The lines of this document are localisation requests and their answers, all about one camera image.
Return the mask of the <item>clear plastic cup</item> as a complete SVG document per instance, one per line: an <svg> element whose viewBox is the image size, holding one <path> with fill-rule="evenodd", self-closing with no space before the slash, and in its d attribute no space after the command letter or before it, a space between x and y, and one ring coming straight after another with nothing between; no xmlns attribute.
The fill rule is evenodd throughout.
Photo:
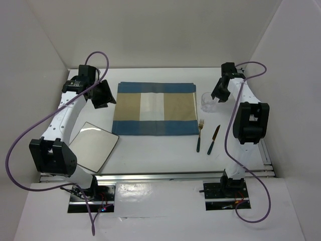
<svg viewBox="0 0 321 241"><path fill-rule="evenodd" d="M216 111L217 98L212 98L210 92L203 93L201 97L201 110L207 113L214 113Z"/></svg>

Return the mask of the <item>blue beige white cloth placemat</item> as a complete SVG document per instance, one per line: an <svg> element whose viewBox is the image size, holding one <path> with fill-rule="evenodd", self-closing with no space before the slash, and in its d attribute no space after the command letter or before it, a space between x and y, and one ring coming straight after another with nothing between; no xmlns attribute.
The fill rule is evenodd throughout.
<svg viewBox="0 0 321 241"><path fill-rule="evenodd" d="M196 85L121 82L112 132L119 136L197 135Z"/></svg>

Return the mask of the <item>square white plate dark rim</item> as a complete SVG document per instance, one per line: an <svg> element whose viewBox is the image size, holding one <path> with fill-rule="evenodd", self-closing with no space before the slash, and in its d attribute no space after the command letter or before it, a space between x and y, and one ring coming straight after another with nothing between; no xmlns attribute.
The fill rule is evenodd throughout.
<svg viewBox="0 0 321 241"><path fill-rule="evenodd" d="M98 173L113 152L119 136L86 122L70 144L77 164Z"/></svg>

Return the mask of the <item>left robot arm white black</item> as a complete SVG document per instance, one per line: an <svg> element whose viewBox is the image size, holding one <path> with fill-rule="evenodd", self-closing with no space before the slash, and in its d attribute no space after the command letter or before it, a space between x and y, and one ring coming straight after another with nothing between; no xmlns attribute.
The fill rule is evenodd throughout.
<svg viewBox="0 0 321 241"><path fill-rule="evenodd" d="M38 172L61 176L79 185L87 200L94 200L99 194L97 179L77 165L77 157L69 148L73 127L88 100L95 109L116 103L107 81L99 81L98 69L79 65L78 74L62 87L58 112L42 136L30 141L29 149Z"/></svg>

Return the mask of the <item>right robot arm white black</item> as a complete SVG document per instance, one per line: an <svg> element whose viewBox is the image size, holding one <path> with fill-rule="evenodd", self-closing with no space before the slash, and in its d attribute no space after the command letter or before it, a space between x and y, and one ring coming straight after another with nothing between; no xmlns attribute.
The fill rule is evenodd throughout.
<svg viewBox="0 0 321 241"><path fill-rule="evenodd" d="M221 65L221 77L218 80L211 98L219 103L226 102L230 96L235 98L231 123L228 124L224 140L227 149L227 138L232 131L236 141L232 163L224 169L220 178L219 192L227 198L243 197L245 172L250 156L257 144L265 137L267 131L269 105L261 102L251 91L242 70L235 63L226 62Z"/></svg>

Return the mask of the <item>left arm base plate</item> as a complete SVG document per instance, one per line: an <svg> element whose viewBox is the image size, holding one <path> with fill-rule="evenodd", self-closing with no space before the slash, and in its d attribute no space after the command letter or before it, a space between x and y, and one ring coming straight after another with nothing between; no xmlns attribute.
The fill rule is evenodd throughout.
<svg viewBox="0 0 321 241"><path fill-rule="evenodd" d="M115 201L115 185L98 186L95 194L89 194L85 190L85 194L88 200L90 211L97 213L100 212L112 213L114 212L114 201ZM87 207L83 194L76 187L68 189L70 193L68 213L87 213Z"/></svg>

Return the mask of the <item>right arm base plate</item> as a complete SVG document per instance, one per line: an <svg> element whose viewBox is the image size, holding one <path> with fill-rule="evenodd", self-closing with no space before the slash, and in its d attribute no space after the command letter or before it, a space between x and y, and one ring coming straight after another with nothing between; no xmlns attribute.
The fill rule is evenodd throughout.
<svg viewBox="0 0 321 241"><path fill-rule="evenodd" d="M221 189L220 183L203 183L199 193L204 195L207 211L233 210L238 204L239 209L251 209L246 183L240 189L226 191Z"/></svg>

